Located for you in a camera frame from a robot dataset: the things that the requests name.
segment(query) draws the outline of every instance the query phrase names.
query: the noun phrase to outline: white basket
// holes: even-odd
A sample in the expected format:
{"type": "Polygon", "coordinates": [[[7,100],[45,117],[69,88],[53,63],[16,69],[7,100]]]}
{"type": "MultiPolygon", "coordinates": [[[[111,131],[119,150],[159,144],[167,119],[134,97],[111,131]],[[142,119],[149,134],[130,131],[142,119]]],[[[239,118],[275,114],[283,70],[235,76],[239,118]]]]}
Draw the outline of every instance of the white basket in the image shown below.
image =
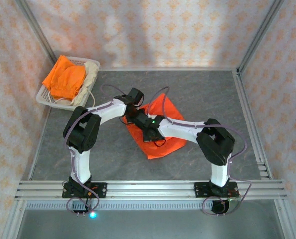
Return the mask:
{"type": "MultiPolygon", "coordinates": [[[[91,59],[87,59],[87,58],[80,58],[80,57],[72,57],[72,56],[67,56],[67,58],[76,65],[82,66],[82,65],[84,65],[84,63],[86,61],[92,61],[98,66],[98,68],[100,67],[100,63],[95,60],[91,60],[91,59]]],[[[96,79],[97,79],[97,76],[96,76],[94,82],[88,87],[88,89],[90,91],[92,90],[92,88],[96,82],[96,79]]],[[[59,108],[59,109],[64,109],[64,110],[71,110],[71,111],[73,111],[77,106],[85,106],[87,99],[89,97],[89,91],[87,91],[87,93],[84,95],[84,97],[79,105],[69,106],[69,105],[63,105],[60,103],[50,102],[49,98],[48,98],[48,92],[49,92],[49,90],[47,89],[47,87],[42,84],[41,88],[39,89],[39,91],[36,95],[36,100],[44,105],[48,105],[48,106],[51,106],[54,108],[59,108]]],[[[52,101],[55,101],[55,99],[52,97],[51,94],[49,96],[52,101]]]]}

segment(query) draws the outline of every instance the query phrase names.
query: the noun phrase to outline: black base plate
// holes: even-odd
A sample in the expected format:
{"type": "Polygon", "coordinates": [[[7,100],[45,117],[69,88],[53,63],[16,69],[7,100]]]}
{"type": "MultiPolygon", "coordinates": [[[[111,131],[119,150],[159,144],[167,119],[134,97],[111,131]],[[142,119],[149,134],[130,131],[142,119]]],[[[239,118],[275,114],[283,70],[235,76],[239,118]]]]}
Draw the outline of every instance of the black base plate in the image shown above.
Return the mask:
{"type": "MultiPolygon", "coordinates": [[[[91,182],[90,184],[90,189],[92,189],[95,193],[97,193],[99,198],[105,198],[106,197],[106,192],[107,192],[107,183],[96,183],[96,182],[91,182]]],[[[72,197],[82,197],[82,198],[89,198],[90,196],[88,196],[88,191],[86,192],[85,195],[81,196],[81,195],[74,195],[71,194],[71,192],[63,190],[63,194],[62,194],[62,198],[72,198],[72,197]]]]}
{"type": "Polygon", "coordinates": [[[235,198],[240,196],[236,182],[227,182],[227,184],[223,187],[223,192],[220,195],[213,193],[210,187],[210,182],[195,182],[194,192],[196,198],[207,198],[211,196],[217,196],[221,198],[235,198]]]}

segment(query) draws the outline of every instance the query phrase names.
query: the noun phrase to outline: gray table surface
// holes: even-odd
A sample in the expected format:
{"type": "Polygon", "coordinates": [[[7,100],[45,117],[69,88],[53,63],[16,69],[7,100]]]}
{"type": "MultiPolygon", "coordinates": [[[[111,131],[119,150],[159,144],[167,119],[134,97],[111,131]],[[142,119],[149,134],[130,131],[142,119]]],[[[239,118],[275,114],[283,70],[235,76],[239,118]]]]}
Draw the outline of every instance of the gray table surface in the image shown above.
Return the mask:
{"type": "MultiPolygon", "coordinates": [[[[171,101],[186,121],[215,118],[241,132],[247,140],[247,151],[236,158],[231,175],[237,179],[260,179],[249,133],[230,71],[101,71],[92,90],[96,105],[111,98],[100,91],[102,84],[113,84],[124,92],[132,87],[141,90],[148,103],[157,90],[170,86],[171,101]]],[[[119,95],[113,88],[105,92],[119,95]]],[[[89,97],[86,106],[92,105],[89,97]]],[[[70,154],[63,147],[62,133],[71,111],[52,108],[46,125],[33,180],[67,180],[71,171],[70,154]]],[[[236,139],[234,152],[243,147],[236,139]]],[[[160,159],[147,160],[119,119],[101,125],[90,154],[93,180],[208,180],[211,165],[198,145],[187,145],[160,159]]]]}

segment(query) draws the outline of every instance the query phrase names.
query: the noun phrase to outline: orange cloth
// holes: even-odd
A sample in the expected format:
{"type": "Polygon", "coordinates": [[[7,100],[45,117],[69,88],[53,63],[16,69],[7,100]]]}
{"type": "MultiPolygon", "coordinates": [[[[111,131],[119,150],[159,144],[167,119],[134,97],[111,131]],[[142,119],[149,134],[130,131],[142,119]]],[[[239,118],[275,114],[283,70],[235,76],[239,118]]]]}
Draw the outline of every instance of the orange cloth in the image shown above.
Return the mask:
{"type": "Polygon", "coordinates": [[[78,94],[85,77],[85,66],[76,66],[66,56],[61,55],[43,84],[53,97],[72,100],[78,94]]]}
{"type": "MultiPolygon", "coordinates": [[[[162,100],[164,97],[164,93],[160,94],[151,104],[150,114],[151,115],[163,115],[162,113],[162,100]]],[[[144,105],[145,112],[148,108],[149,104],[144,105]]],[[[177,110],[174,104],[170,101],[168,97],[166,97],[164,103],[165,112],[168,117],[177,120],[184,120],[182,114],[177,110]]],[[[127,126],[127,129],[139,148],[144,152],[148,159],[162,158],[176,150],[184,147],[186,145],[186,140],[180,138],[168,137],[166,138],[166,142],[163,146],[157,147],[153,142],[144,143],[143,132],[134,125],[127,126]]],[[[157,145],[162,145],[163,142],[156,142],[157,145]]]]}

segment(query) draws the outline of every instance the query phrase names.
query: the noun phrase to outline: gray floor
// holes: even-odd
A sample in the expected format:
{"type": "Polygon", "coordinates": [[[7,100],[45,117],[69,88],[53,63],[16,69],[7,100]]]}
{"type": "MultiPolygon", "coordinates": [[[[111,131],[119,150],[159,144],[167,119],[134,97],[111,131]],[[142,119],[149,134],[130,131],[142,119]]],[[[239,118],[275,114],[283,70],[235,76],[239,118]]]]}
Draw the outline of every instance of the gray floor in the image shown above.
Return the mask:
{"type": "MultiPolygon", "coordinates": [[[[136,87],[145,95],[145,103],[163,86],[170,86],[169,98],[186,121],[215,118],[221,124],[239,130],[249,148],[236,158],[231,175],[238,179],[260,179],[232,73],[228,71],[102,71],[92,90],[96,105],[110,100],[99,87],[113,84],[126,93],[136,87]]],[[[107,88],[112,97],[119,92],[107,88]]],[[[86,106],[91,106],[89,98],[86,106]]],[[[33,180],[67,180],[70,154],[63,147],[63,130],[71,111],[52,109],[45,129],[33,180]]],[[[242,141],[234,135],[234,152],[242,149],[242,141]]],[[[93,180],[208,180],[211,170],[198,145],[187,145],[171,155],[147,160],[118,119],[100,127],[91,151],[90,170],[93,180]]]]}
{"type": "Polygon", "coordinates": [[[200,210],[101,211],[91,219],[66,210],[26,210],[18,239],[282,239],[273,200],[245,201],[234,213],[200,210]]]}

